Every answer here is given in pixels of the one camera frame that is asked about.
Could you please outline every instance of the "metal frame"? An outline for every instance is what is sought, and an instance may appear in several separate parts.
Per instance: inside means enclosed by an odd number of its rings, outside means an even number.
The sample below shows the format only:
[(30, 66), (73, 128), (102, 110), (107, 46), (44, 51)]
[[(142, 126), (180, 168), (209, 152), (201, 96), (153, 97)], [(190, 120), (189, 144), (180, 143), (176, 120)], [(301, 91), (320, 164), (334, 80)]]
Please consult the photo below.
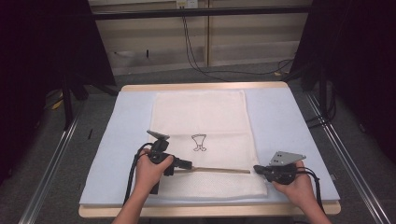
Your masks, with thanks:
[(61, 163), (62, 157), (67, 150), (67, 146), (73, 136), (74, 130), (77, 127), (79, 117), (82, 113), (82, 109), (84, 107), (84, 102), (80, 103), (78, 107), (78, 111), (76, 113), (75, 118), (72, 120), (69, 128), (64, 130), (64, 133), (61, 137), (61, 140), (56, 147), (52, 159), (49, 162), (49, 166), (47, 167), (46, 172), (44, 173), (40, 183), (35, 190), (35, 194), (32, 199), (29, 201), (26, 206), (21, 219), (20, 224), (24, 223), (35, 223), (35, 219), (41, 209), (41, 206), (47, 196), (47, 193), (50, 190), (50, 184), (52, 183), (53, 178), (58, 170), (59, 164)]
[(385, 209), (382, 207), (380, 201), (377, 199), (377, 197), (361, 175), (361, 172), (359, 171), (355, 162), (350, 157), (349, 153), (347, 152), (347, 148), (344, 146), (337, 132), (335, 131), (333, 126), (329, 122), (326, 122), (326, 119), (321, 116), (319, 102), (317, 98), (312, 93), (308, 93), (306, 97), (308, 98), (308, 102), (309, 104), (311, 104), (315, 114), (318, 116), (318, 119), (321, 123), (323, 123), (323, 130), (326, 132), (329, 140), (332, 142), (332, 146), (334, 147), (335, 152), (340, 158), (340, 161), (344, 164), (347, 173), (349, 174), (353, 184), (361, 195), (361, 198), (363, 199), (364, 203), (372, 214), (375, 223), (390, 224), (391, 222), (385, 212)]

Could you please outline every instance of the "metal rod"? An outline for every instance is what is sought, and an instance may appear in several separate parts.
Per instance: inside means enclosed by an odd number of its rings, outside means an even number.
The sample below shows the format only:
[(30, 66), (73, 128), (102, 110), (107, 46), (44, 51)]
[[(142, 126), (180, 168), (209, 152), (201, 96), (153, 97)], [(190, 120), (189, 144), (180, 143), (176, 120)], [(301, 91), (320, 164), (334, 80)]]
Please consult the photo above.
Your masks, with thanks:
[(249, 170), (240, 169), (224, 169), (224, 168), (209, 168), (209, 167), (194, 167), (190, 170), (175, 170), (175, 174), (186, 174), (192, 172), (211, 172), (211, 173), (227, 173), (227, 174), (250, 174)]
[(122, 12), (95, 12), (87, 15), (72, 15), (71, 17), (87, 17), (101, 20), (124, 20), (143, 18), (169, 18), (169, 17), (199, 17), (199, 16), (230, 16), (254, 14), (290, 14), (290, 13), (323, 13), (336, 11), (338, 7), (226, 7), (226, 8), (188, 8), (188, 9), (163, 9), (147, 11), (122, 11)]

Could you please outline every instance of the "wooden table edge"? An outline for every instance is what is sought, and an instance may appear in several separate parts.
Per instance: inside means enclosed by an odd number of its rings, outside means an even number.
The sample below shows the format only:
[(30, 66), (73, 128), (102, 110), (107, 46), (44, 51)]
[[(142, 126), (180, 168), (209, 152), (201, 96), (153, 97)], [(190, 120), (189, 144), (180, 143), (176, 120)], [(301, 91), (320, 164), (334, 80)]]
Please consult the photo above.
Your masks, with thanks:
[(126, 85), (121, 91), (193, 91), (193, 90), (227, 90), (254, 88), (288, 88), (288, 84), (281, 81), (274, 82), (220, 82), (220, 83), (178, 83), (178, 84), (149, 84)]
[[(341, 212), (338, 201), (323, 203), (327, 215)], [(120, 207), (81, 205), (78, 213), (82, 217), (116, 217)], [(278, 217), (298, 216), (304, 213), (291, 203), (216, 204), (216, 205), (158, 205), (145, 206), (141, 217)]]

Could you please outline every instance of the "white towel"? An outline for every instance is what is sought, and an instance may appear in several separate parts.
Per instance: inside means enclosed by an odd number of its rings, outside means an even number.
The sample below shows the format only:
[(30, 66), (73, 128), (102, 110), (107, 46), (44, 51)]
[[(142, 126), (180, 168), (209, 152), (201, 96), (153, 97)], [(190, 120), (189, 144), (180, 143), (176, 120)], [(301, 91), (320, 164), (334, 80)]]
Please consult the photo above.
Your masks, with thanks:
[(159, 195), (167, 199), (235, 199), (266, 195), (243, 91), (158, 93), (150, 129), (170, 135), (167, 153), (195, 167), (250, 170), (249, 175), (188, 173), (164, 176)]

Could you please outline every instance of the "wall outlet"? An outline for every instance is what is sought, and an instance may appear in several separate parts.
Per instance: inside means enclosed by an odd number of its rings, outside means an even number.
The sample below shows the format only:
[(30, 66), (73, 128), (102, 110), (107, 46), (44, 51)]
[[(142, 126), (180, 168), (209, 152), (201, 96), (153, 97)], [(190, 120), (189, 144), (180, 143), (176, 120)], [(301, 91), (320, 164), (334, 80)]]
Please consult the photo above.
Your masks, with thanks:
[(176, 8), (187, 8), (187, 0), (176, 0)]
[(176, 0), (176, 8), (198, 8), (198, 0)]
[(187, 8), (198, 8), (198, 0), (187, 0)]

